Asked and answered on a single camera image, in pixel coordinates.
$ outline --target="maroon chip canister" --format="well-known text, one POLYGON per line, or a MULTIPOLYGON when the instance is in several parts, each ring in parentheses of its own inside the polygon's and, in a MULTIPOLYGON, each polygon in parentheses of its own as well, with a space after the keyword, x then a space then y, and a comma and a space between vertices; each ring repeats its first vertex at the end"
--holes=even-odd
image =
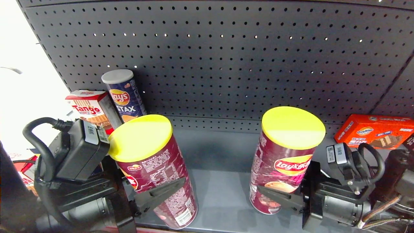
POLYGON ((250 202, 254 208, 263 214, 279 212, 280 204, 261 194, 257 186, 294 192, 324 136, 323 123, 305 110, 276 107, 263 115, 250 180, 250 202))
POLYGON ((170 121, 161 115, 132 119, 109 136, 109 155, 138 193, 185 177, 176 193, 154 209, 171 229, 188 226, 197 215, 197 202, 170 121))

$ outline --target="lay's logo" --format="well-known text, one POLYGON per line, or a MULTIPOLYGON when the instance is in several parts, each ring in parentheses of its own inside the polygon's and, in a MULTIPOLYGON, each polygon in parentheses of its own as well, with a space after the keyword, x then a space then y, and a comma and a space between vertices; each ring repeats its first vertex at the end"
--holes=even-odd
POLYGON ((111 89, 109 93, 113 99, 113 101, 118 105, 127 105, 130 100, 130 96, 128 92, 124 92, 118 89, 111 89))
POLYGON ((312 155, 303 155, 297 157, 283 158, 276 160, 274 168, 288 176, 295 176, 302 174, 311 163, 312 155))
POLYGON ((141 165, 138 165, 138 164, 134 164, 132 166, 128 166, 127 169, 129 171, 138 171, 138 170, 141 170, 142 169, 142 166, 141 165))
POLYGON ((360 135, 360 136, 364 136, 369 134, 370 132, 374 131, 374 129, 372 127, 363 127, 360 130, 358 130, 356 132, 356 134, 360 135))
POLYGON ((138 181, 134 177, 132 177, 130 175, 127 175, 127 174, 125 174, 125 177, 128 179, 128 181, 130 182, 130 184, 132 185, 134 190, 137 190, 138 189, 138 181))

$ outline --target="white wall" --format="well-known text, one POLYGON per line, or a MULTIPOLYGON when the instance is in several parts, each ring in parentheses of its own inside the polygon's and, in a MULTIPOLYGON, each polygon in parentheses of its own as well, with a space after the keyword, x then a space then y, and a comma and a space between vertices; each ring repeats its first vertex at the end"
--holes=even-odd
MULTIPOLYGON (((0 140, 9 154, 33 148, 24 126, 40 117, 66 119, 69 94, 15 0, 0 0, 0 140), (53 88, 46 89, 41 82, 53 88)), ((47 145, 57 131, 42 125, 34 133, 47 145)))

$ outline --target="yellow lid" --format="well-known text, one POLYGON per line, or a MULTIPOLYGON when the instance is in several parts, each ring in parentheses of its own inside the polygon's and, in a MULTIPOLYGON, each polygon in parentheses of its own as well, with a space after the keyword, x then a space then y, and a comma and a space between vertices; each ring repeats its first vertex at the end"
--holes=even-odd
POLYGON ((276 107, 265 112, 262 129, 274 143, 294 150, 311 149, 325 137, 325 126, 315 115, 295 107, 276 107))
POLYGON ((109 136, 109 155, 116 161, 140 161, 159 152, 173 134, 171 122, 161 115, 145 115, 126 122, 109 136))

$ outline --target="red product box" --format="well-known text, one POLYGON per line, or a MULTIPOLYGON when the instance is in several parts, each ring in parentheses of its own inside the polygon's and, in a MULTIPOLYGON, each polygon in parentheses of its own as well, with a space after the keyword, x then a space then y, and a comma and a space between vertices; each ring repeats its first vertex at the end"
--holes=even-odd
POLYGON ((414 153, 414 133, 402 143, 410 152, 414 153))
POLYGON ((409 117, 352 114, 336 133, 335 141, 349 147, 368 143, 378 149, 396 149, 414 131, 409 117))
MULTIPOLYGON (((39 155, 40 154, 35 154, 28 160, 36 161, 39 155)), ((14 167, 22 178, 23 183, 26 185, 27 189, 33 191, 33 193, 37 196, 37 192, 34 189, 34 171, 36 169, 36 165, 33 163, 15 163, 14 167)))
POLYGON ((104 127, 108 135, 122 125, 111 98, 105 91, 78 90, 68 95, 65 100, 74 113, 77 113, 77 118, 104 127))

